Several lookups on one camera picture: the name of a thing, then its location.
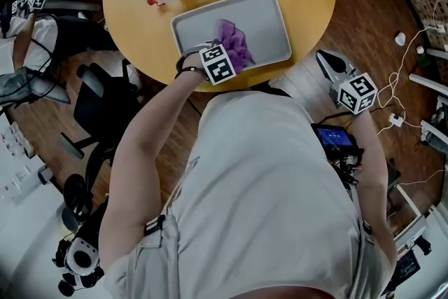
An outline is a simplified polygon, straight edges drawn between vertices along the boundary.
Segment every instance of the white t-shirt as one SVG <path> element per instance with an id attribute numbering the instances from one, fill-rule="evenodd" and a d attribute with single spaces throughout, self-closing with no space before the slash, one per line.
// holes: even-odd
<path id="1" fill-rule="evenodd" d="M 166 281 L 180 299 L 229 299 L 273 286 L 347 298 L 358 262 L 358 214 L 310 122 L 288 97 L 230 92 L 212 99 L 167 206 L 178 230 L 176 254 L 164 254 L 165 235 L 158 255 L 176 256 L 177 271 L 155 257 L 157 237 L 145 237 L 108 271 L 113 297 L 158 298 L 150 293 Z M 362 263 L 355 298 L 378 298 L 390 263 L 370 239 Z"/>
<path id="2" fill-rule="evenodd" d="M 13 49 L 15 35 L 19 33 L 25 22 L 26 19 L 13 17 L 5 39 L 0 32 L 0 75 L 14 72 Z M 50 52 L 53 52 L 57 38 L 56 21 L 52 18 L 36 21 L 32 38 L 45 46 Z M 49 57 L 50 55 L 47 51 L 34 42 L 31 42 L 24 60 L 24 65 L 33 70 L 45 71 L 50 62 L 44 67 L 42 67 L 42 65 L 45 64 Z"/>

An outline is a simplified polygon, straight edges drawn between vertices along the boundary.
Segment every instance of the white cable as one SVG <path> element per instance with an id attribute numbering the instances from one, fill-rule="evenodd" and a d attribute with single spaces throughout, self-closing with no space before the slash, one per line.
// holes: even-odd
<path id="1" fill-rule="evenodd" d="M 416 181 L 416 182 L 411 182 L 411 183 L 404 183 L 404 182 L 402 182 L 402 183 L 400 183 L 400 186 L 409 186 L 409 185 L 411 185 L 411 184 L 416 184 L 416 183 L 426 183 L 426 182 L 428 182 L 430 179 L 432 179 L 437 173 L 439 173 L 439 172 L 446 172 L 447 170 L 445 170 L 445 169 L 439 169 L 438 171 L 435 171 L 433 174 L 431 174 L 429 177 L 428 177 L 428 179 L 426 179 L 425 181 Z"/>
<path id="2" fill-rule="evenodd" d="M 412 43 L 414 42 L 414 40 L 417 38 L 418 35 L 420 35 L 420 33 L 425 32 L 426 30 L 429 30 L 429 29 L 432 29 L 432 30 L 438 30 L 438 28 L 435 26 L 435 10 L 437 9 L 437 6 L 438 6 L 439 2 L 440 2 L 440 0 L 437 0 L 437 1 L 435 2 L 435 5 L 434 5 L 434 11 L 433 11 L 433 25 L 434 25 L 434 26 L 433 26 L 433 27 L 426 27 L 425 29 L 420 30 L 420 31 L 417 32 L 417 34 L 412 38 L 412 40 L 409 42 L 409 45 L 408 45 L 407 48 L 406 48 L 405 54 L 403 55 L 403 57 L 402 57 L 402 59 L 401 59 L 401 65 L 400 65 L 400 68 L 398 69 L 397 72 L 394 71 L 393 73 L 391 73 L 391 74 L 389 75 L 389 78 L 388 78 L 389 84 L 386 85 L 386 86 L 384 86 L 384 87 L 383 87 L 380 91 L 378 91 L 378 93 L 377 93 L 378 105 L 379 105 L 379 107 L 381 107 L 382 109 L 384 109 L 384 107 L 386 107 L 386 106 L 388 105 L 388 103 L 392 101 L 392 99 L 396 99 L 396 100 L 398 101 L 399 105 L 401 106 L 401 108 L 403 109 L 403 112 L 404 112 L 404 114 L 403 114 L 403 122 L 405 122 L 405 123 L 407 123 L 406 121 L 404 121 L 404 120 L 406 119 L 406 110 L 405 110 L 405 107 L 403 106 L 403 104 L 401 103 L 400 99 L 398 99 L 398 97 L 395 96 L 395 88 L 397 87 L 398 79 L 400 78 L 400 72 L 401 72 L 401 69 L 403 68 L 403 65 L 405 64 L 405 58 L 406 58 L 406 55 L 407 55 L 407 53 L 409 52 L 409 49 L 411 48 L 411 45 L 412 45 Z M 387 88 L 391 88 L 391 96 L 390 96 L 389 99 L 386 101 L 386 103 L 385 103 L 384 105 L 382 105 L 382 104 L 381 104 L 381 101 L 380 101 L 380 99 L 379 99 L 379 94 L 381 94 L 382 91 L 384 91 L 384 90 L 387 89 Z M 407 123 L 407 124 L 408 124 L 409 126 L 412 126 L 412 127 L 421 127 L 421 126 L 411 125 L 410 123 Z M 392 126 L 385 127 L 385 128 L 383 128 L 383 129 L 381 129 L 381 130 L 378 132 L 378 134 L 380 134 L 383 130 L 387 130 L 387 129 L 391 128 Z"/>

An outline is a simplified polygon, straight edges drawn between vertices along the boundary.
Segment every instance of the hand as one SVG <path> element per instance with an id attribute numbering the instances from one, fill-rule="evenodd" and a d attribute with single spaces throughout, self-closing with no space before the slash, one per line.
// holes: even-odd
<path id="1" fill-rule="evenodd" d="M 187 56 L 187 58 L 183 62 L 182 69 L 184 69 L 186 67 L 199 67 L 201 69 L 204 68 L 204 66 L 202 65 L 202 61 L 201 61 L 201 57 L 199 56 L 199 53 L 193 53 L 193 54 Z"/>

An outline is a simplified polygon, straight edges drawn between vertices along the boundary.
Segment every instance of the black chair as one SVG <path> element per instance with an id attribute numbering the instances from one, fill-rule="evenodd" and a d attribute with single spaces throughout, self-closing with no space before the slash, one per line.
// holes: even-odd
<path id="1" fill-rule="evenodd" d="M 92 211 L 90 192 L 104 161 L 110 160 L 133 117 L 140 111 L 137 87 L 127 75 L 127 60 L 122 61 L 123 77 L 112 77 L 98 64 L 88 68 L 81 65 L 77 75 L 83 81 L 76 101 L 74 118 L 90 135 L 87 139 L 73 142 L 61 133 L 62 144 L 77 158 L 84 158 L 83 148 L 97 142 L 85 170 L 85 179 L 79 174 L 70 176 L 64 184 L 64 200 L 67 208 L 64 223 L 76 227 Z"/>

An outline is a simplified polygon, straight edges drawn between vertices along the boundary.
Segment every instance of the table top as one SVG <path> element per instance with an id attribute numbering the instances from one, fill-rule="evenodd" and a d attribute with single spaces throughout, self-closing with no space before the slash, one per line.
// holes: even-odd
<path id="1" fill-rule="evenodd" d="M 179 59 L 172 18 L 215 1 L 219 0 L 180 0 L 157 7 L 149 6 L 146 0 L 103 0 L 103 5 L 108 29 L 121 53 L 146 75 L 171 83 Z M 217 86 L 204 83 L 198 91 L 237 90 L 262 83 L 299 62 L 317 44 L 331 19 L 335 0 L 278 1 L 293 56 L 284 62 L 243 71 Z"/>

